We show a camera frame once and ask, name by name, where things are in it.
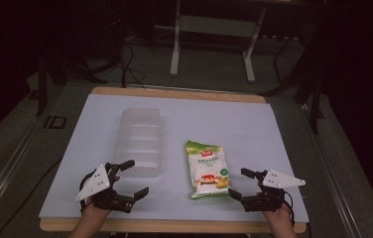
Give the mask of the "clear plastic container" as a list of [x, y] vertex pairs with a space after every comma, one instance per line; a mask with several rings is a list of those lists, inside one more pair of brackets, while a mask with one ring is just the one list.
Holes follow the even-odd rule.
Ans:
[[114, 163], [134, 161], [125, 177], [154, 178], [161, 174], [164, 120], [157, 108], [126, 108], [118, 127]]

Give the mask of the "metal floor rail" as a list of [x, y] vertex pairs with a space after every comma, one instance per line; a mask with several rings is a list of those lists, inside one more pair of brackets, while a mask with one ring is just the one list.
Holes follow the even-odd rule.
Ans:
[[350, 210], [350, 207], [348, 206], [347, 200], [341, 189], [341, 185], [336, 178], [335, 172], [333, 171], [333, 167], [331, 166], [327, 151], [319, 135], [316, 135], [312, 131], [311, 125], [308, 125], [308, 128], [309, 128], [309, 132], [311, 133], [312, 140], [315, 143], [315, 147], [320, 155], [322, 171], [324, 172], [326, 183], [330, 190], [332, 199], [336, 206], [337, 212], [340, 216], [341, 222], [347, 233], [347, 237], [348, 238], [361, 238], [360, 230], [355, 222], [355, 219]]
[[13, 154], [7, 160], [5, 166], [0, 171], [0, 198], [4, 191], [7, 189], [7, 186], [15, 173], [15, 170], [21, 163], [22, 158], [30, 147], [30, 144], [33, 141], [33, 137], [35, 136], [41, 124], [41, 121], [35, 121], [28, 127], [23, 138], [17, 145], [16, 149], [13, 151]]

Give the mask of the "white metal stand frame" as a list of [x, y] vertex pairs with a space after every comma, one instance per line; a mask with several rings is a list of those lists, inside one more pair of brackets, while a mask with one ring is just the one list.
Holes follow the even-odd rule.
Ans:
[[249, 46], [246, 51], [242, 52], [242, 58], [247, 80], [250, 83], [254, 83], [256, 81], [256, 77], [254, 74], [251, 56], [253, 54], [257, 39], [259, 37], [259, 33], [263, 24], [267, 8], [263, 7], [257, 14], [257, 20], [255, 22], [250, 22], [183, 15], [181, 13], [181, 6], [182, 0], [177, 0], [175, 17], [175, 39], [170, 66], [170, 76], [177, 76], [179, 72], [181, 32], [191, 32], [249, 38]]

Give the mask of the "black floor bracket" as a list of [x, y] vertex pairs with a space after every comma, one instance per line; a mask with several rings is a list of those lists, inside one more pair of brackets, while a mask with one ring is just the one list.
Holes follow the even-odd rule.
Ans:
[[63, 129], [67, 119], [61, 116], [49, 116], [44, 123], [44, 129]]

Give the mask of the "person's left hand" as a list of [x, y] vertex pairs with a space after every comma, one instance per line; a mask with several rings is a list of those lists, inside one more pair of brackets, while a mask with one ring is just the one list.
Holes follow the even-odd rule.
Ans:
[[82, 209], [81, 217], [90, 221], [103, 221], [110, 214], [110, 210], [96, 207], [88, 198], [85, 207]]

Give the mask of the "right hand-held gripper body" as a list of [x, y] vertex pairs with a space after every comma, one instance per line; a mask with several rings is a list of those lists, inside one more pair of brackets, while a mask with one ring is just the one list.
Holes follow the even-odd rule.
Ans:
[[252, 196], [242, 196], [244, 209], [249, 211], [276, 211], [285, 202], [287, 187], [305, 185], [304, 179], [295, 178], [269, 169], [255, 172], [261, 191]]

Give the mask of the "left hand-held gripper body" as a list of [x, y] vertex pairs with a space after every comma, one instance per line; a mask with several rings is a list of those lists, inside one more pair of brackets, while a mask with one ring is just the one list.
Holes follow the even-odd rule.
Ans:
[[113, 185], [116, 182], [117, 173], [121, 172], [119, 164], [106, 163], [100, 165], [93, 172], [86, 175], [79, 186], [79, 193], [75, 200], [80, 203], [80, 212], [90, 198], [93, 204], [102, 209], [130, 213], [135, 199], [119, 194]]

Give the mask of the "black metal stand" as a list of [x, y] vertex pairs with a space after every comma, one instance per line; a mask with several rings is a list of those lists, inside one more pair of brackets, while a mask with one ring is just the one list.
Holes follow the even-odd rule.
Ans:
[[321, 95], [322, 80], [318, 77], [313, 83], [312, 99], [311, 99], [311, 113], [310, 113], [310, 126], [312, 131], [317, 135], [317, 118], [319, 113], [319, 101]]

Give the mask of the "green and white snack packet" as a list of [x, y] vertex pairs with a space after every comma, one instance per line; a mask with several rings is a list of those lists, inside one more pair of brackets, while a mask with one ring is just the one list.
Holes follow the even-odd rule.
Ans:
[[194, 189], [192, 199], [228, 194], [229, 168], [222, 146], [187, 141], [186, 156]]

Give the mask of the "person's right hand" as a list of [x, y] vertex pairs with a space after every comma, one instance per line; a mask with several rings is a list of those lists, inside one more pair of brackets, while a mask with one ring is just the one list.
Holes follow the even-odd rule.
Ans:
[[263, 212], [272, 231], [291, 229], [293, 227], [291, 214], [291, 209], [285, 203], [276, 211]]

